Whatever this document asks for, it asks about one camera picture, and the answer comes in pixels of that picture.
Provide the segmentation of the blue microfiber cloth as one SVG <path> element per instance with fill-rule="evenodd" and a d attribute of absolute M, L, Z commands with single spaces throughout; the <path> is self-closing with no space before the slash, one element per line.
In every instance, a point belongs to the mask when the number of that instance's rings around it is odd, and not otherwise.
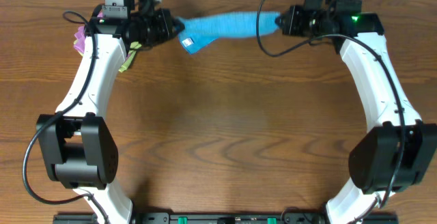
<path fill-rule="evenodd" d="M 279 29 L 275 23 L 279 12 L 229 12 L 201 18 L 179 18 L 184 29 L 178 40 L 184 49 L 195 54 L 219 38 L 255 38 L 274 33 Z"/>

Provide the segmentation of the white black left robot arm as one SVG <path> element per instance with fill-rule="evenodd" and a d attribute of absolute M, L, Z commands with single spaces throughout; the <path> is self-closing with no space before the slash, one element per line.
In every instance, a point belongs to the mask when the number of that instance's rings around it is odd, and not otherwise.
<path fill-rule="evenodd" d="M 76 16 L 83 26 L 85 49 L 68 94 L 52 115 L 41 114 L 29 142 L 22 166 L 25 189 L 37 201 L 50 205 L 85 199 L 97 223 L 130 223 L 133 202 L 116 179 L 118 148 L 105 122 L 107 106 L 117 73 L 134 42 L 147 48 L 162 44 L 184 29 L 168 9 L 129 12 L 109 16 L 98 6 L 90 19 L 66 11 L 64 19 Z M 72 189 L 70 199 L 48 200 L 33 192 L 27 178 L 31 148 L 38 143 L 50 180 Z"/>

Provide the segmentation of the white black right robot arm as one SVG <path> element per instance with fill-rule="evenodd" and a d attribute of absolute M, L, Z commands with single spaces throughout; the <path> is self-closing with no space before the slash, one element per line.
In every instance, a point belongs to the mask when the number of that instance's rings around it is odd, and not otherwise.
<path fill-rule="evenodd" d="M 377 14 L 306 10 L 295 5 L 275 23 L 287 36 L 330 38 L 350 71 L 367 134 L 350 152 L 349 179 L 325 205 L 327 223 L 362 223 L 390 197 L 419 184 L 436 151 L 436 125 L 406 97 Z"/>

